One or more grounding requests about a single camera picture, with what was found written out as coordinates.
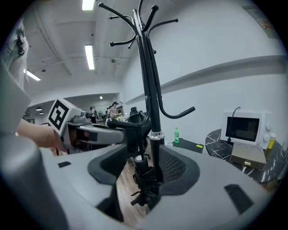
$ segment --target small box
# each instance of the small box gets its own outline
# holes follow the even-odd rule
[[[57,98],[48,114],[48,123],[61,136],[67,121],[80,116],[82,110],[62,98]]]
[[[234,142],[230,161],[258,170],[262,170],[266,165],[262,147],[238,142]]]

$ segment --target yellow bottle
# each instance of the yellow bottle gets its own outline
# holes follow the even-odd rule
[[[268,144],[268,149],[272,149],[273,148],[273,145],[276,141],[276,134],[275,133],[271,133],[271,137],[270,137],[270,141],[269,141],[269,144]]]

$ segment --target beige box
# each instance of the beige box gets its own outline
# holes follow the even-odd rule
[[[266,158],[262,147],[235,142],[230,161],[243,166],[262,170],[266,165]]]

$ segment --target green bottle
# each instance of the green bottle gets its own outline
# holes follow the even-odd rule
[[[176,144],[179,143],[179,132],[178,132],[178,128],[177,127],[175,129],[175,143]]]

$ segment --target microwave display window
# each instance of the microwave display window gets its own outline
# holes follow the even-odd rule
[[[227,117],[226,136],[255,142],[259,128],[259,118]]]

